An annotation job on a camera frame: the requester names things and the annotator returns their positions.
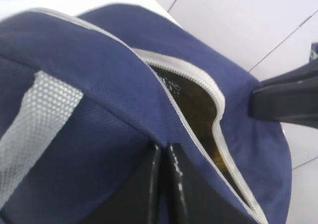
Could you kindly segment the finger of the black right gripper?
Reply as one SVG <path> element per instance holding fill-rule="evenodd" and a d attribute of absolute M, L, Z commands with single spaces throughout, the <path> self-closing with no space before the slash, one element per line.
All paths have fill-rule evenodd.
<path fill-rule="evenodd" d="M 259 120 L 318 127 L 318 64 L 265 80 L 250 97 L 250 115 Z"/>

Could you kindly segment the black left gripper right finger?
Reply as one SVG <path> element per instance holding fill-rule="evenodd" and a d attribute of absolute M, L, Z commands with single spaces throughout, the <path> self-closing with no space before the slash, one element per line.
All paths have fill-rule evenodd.
<path fill-rule="evenodd" d="M 167 207 L 171 224 L 249 224 L 251 218 L 201 177 L 178 143 L 166 149 Z"/>

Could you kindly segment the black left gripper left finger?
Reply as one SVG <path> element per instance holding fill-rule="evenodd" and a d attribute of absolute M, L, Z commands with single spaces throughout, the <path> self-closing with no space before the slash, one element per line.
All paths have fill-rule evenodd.
<path fill-rule="evenodd" d="M 157 224 L 161 148 L 149 146 L 127 180 L 83 224 Z"/>

